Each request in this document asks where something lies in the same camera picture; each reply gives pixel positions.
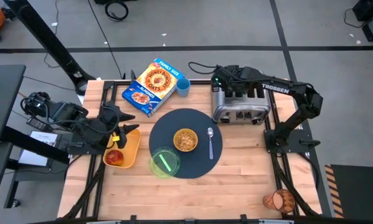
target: cereal box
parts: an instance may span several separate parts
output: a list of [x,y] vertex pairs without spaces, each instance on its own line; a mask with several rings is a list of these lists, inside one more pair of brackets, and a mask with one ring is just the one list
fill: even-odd
[[124,92],[123,98],[151,117],[171,96],[183,74],[167,62],[156,58]]

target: orange tray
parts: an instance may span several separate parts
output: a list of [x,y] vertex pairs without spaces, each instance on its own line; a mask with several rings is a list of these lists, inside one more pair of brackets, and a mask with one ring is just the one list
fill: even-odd
[[[112,137],[113,136],[110,136],[108,146],[111,146],[113,144],[113,141],[111,140]],[[138,153],[140,142],[141,142],[141,132],[138,129],[135,129],[126,135],[126,144],[123,149],[118,149],[117,144],[115,144],[111,149],[106,149],[105,154],[103,155],[103,162],[108,166],[116,167],[116,168],[127,169],[127,168],[132,167],[132,165],[135,162],[136,155]],[[106,162],[106,155],[112,150],[117,150],[123,153],[124,162],[122,163],[122,165],[120,166],[110,165]]]

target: gray floor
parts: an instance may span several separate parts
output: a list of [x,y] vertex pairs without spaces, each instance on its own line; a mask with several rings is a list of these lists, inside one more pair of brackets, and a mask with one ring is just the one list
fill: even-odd
[[[54,0],[30,0],[46,23],[55,22]],[[342,22],[344,11],[356,0],[276,0],[289,46],[373,45],[361,29]],[[109,21],[103,7],[92,4],[112,47],[160,47],[205,45],[280,46],[269,1],[264,0],[139,0],[128,2],[129,17]],[[66,47],[107,47],[86,0],[58,0],[57,36]],[[353,14],[348,21],[358,22]],[[40,44],[19,21],[7,22],[1,31],[0,49],[36,49]],[[123,72],[141,73],[155,57],[161,57],[189,78],[191,60],[208,64],[240,64],[288,78],[281,51],[183,51],[115,52]],[[110,53],[72,54],[88,73],[102,79],[119,78]],[[42,62],[44,54],[0,54],[0,64],[24,64],[26,75],[71,88],[60,68]],[[321,116],[311,120],[321,167],[325,164],[373,166],[373,51],[291,52],[297,79],[311,82],[324,96]],[[46,91],[54,101],[79,103],[75,93],[24,80],[20,90],[28,95]],[[14,111],[21,113],[19,99]],[[25,119],[12,113],[9,125],[23,133],[32,129]],[[13,157],[19,153],[15,150]],[[10,177],[0,189],[0,223],[30,223],[53,220],[60,202],[63,182],[21,183],[16,198],[22,206],[3,209]]]

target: toaster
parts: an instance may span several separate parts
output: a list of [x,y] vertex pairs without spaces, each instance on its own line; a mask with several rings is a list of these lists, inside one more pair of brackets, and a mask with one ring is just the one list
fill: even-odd
[[212,121],[222,124],[260,125],[270,111],[268,90],[254,89],[253,94],[211,92]]

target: yellow black warning stripe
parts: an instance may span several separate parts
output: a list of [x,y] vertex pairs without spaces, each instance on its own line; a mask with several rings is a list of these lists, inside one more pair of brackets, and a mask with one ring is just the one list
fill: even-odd
[[330,165],[325,165],[324,170],[326,171],[326,177],[328,179],[331,201],[333,203],[334,213],[336,218],[344,218],[341,208],[340,196],[338,194],[336,178],[334,178],[334,172]]

